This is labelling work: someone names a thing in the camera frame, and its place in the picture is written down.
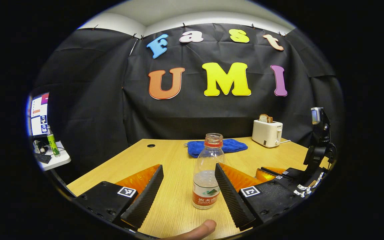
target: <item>yellow letter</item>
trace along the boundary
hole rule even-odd
[[[250,39],[246,36],[247,33],[239,29],[230,29],[229,30],[230,39],[239,43],[247,43]]]
[[[234,83],[232,94],[235,96],[250,96],[251,90],[248,89],[247,76],[245,70],[247,64],[234,62],[226,74],[218,63],[204,63],[202,68],[207,70],[207,90],[205,96],[218,96],[220,91],[216,88],[216,82],[225,95],[227,95]]]

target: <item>human hand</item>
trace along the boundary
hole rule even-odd
[[[212,234],[215,229],[216,222],[214,220],[205,220],[203,224],[192,231],[188,231],[177,236],[161,238],[161,240],[201,240]]]

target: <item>letter m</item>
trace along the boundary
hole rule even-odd
[[[207,71],[207,90],[205,96],[218,96],[220,91],[216,88],[216,82],[225,95],[227,95],[234,84],[232,94],[235,96],[250,96],[251,90],[248,88],[245,70],[247,64],[234,62],[230,66],[228,74],[223,71],[218,63],[209,62],[202,65]]]

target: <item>white shelf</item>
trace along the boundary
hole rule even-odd
[[[56,142],[56,146],[64,148],[60,141]],[[37,161],[43,171],[47,171],[52,168],[59,167],[63,164],[67,164],[70,162],[70,156],[66,152],[66,150],[59,149],[59,152],[60,152],[60,157],[56,158],[55,156],[52,156],[52,158],[47,164]],[[51,147],[48,146],[48,150],[45,153],[45,155],[52,155],[52,154],[53,152],[51,150]]]

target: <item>bottle label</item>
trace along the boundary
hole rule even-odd
[[[220,193],[219,186],[215,187],[201,187],[195,182],[193,183],[193,202],[196,205],[208,206],[216,202],[218,194]]]
[[[48,143],[51,147],[51,150],[53,151],[53,154],[56,156],[56,155],[59,155],[60,152],[58,151],[58,148],[56,146],[56,142],[54,141],[54,135],[47,135],[47,139],[48,139]]]

